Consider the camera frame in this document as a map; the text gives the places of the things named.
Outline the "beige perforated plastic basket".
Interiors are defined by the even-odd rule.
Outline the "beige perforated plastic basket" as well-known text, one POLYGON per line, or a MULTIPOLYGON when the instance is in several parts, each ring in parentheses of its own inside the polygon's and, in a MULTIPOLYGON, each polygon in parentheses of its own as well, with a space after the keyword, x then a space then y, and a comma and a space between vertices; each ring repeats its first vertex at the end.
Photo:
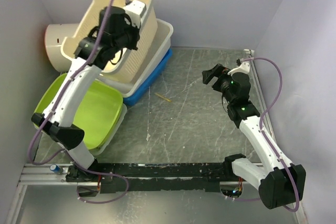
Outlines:
POLYGON ((157 30, 152 0, 92 0, 62 55, 72 61, 68 80, 104 72, 128 83, 139 70, 157 30))

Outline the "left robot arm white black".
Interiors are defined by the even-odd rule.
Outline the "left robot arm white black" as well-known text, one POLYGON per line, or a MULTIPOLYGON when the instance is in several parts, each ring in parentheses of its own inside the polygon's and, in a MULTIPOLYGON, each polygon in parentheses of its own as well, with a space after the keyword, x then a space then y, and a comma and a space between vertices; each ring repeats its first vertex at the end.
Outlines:
POLYGON ((43 113, 34 113, 31 118, 38 126, 33 138, 44 132, 64 147, 87 182, 97 178, 97 161, 85 146, 84 130, 73 120, 89 87, 115 54, 124 48, 137 49, 142 15, 141 8, 130 5, 102 9, 98 25, 79 42, 76 57, 54 99, 43 113))

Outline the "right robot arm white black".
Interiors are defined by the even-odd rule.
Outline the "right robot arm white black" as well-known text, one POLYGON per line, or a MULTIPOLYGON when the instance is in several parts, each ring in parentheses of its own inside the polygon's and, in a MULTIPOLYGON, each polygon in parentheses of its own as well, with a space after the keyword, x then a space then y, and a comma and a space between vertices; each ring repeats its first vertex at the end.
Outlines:
POLYGON ((283 153, 264 127, 259 111, 249 99, 249 68, 248 63, 232 70, 217 64, 202 72, 204 84, 217 79, 213 90, 221 93, 229 118, 247 137, 263 165, 258 167, 242 154, 227 156, 223 176, 230 181, 239 177, 248 182, 258 190, 268 209, 294 204, 291 211, 296 211, 303 198, 306 171, 283 153))

